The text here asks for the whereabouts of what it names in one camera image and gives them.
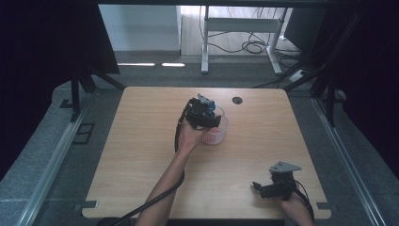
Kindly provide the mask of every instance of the wooden table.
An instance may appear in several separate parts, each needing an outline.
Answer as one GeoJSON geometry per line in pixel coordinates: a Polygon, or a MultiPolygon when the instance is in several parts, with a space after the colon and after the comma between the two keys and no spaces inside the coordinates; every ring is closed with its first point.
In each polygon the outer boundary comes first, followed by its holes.
{"type": "Polygon", "coordinates": [[[87,201],[87,218],[121,217],[144,203],[174,155],[176,123],[197,94],[215,100],[229,119],[226,138],[201,144],[185,168],[170,218],[285,218],[252,182],[271,185],[269,168],[279,160],[297,165],[316,218],[330,210],[284,90],[127,88],[120,101],[87,201]],[[243,103],[232,102],[241,97],[243,103]]]}

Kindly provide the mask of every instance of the gray floor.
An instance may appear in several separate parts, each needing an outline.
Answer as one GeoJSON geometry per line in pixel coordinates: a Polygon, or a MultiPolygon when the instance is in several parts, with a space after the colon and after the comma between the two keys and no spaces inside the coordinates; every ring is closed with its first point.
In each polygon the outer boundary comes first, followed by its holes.
{"type": "MultiPolygon", "coordinates": [[[[111,76],[126,86],[252,88],[277,78],[263,58],[213,57],[209,74],[203,75],[197,57],[167,53],[117,53],[117,57],[119,62],[137,62],[140,59],[155,63],[154,67],[120,66],[121,75],[111,76]],[[159,65],[162,62],[183,62],[185,66],[165,68],[159,65]]],[[[86,95],[89,98],[88,111],[82,120],[82,123],[93,125],[92,135],[88,144],[70,146],[34,225],[96,225],[98,221],[82,217],[80,207],[88,193],[122,91],[96,76],[93,78],[98,88],[95,93],[86,95]]],[[[304,84],[288,94],[332,210],[330,219],[317,220],[316,225],[373,225],[309,96],[310,85],[311,82],[304,84]]],[[[71,110],[59,106],[64,99],[70,98],[70,84],[55,89],[53,103],[38,130],[0,183],[0,225],[14,225],[31,199],[33,189],[69,124],[71,110]]],[[[336,130],[386,225],[399,225],[398,180],[347,118],[342,104],[336,104],[335,122],[336,130]]],[[[74,141],[86,138],[85,135],[75,136],[74,141]]]]}

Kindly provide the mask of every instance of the forearm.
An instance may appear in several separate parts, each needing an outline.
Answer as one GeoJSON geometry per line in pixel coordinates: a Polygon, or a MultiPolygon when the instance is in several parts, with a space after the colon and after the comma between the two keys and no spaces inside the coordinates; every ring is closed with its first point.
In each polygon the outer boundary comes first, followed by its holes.
{"type": "MultiPolygon", "coordinates": [[[[184,172],[184,167],[188,161],[190,153],[191,151],[187,150],[179,150],[175,153],[168,168],[165,170],[164,174],[161,176],[158,183],[153,188],[146,202],[162,194],[164,191],[168,190],[179,181],[184,172]]],[[[166,196],[160,202],[157,202],[153,206],[140,213],[136,221],[136,225],[166,225],[175,194],[176,191],[173,191],[170,195],[166,196]]]]}

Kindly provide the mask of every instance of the human hand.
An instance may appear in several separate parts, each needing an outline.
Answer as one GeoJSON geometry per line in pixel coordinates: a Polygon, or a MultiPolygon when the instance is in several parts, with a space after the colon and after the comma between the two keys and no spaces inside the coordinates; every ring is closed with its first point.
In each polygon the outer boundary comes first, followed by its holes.
{"type": "Polygon", "coordinates": [[[209,129],[193,129],[190,123],[184,119],[179,134],[179,150],[180,152],[191,153],[197,146],[200,145],[202,136],[208,132],[209,129]]]}
{"type": "Polygon", "coordinates": [[[277,203],[288,218],[293,220],[300,226],[313,226],[313,221],[305,202],[295,192],[291,197],[285,201],[282,197],[274,198],[273,201],[277,203]]]}

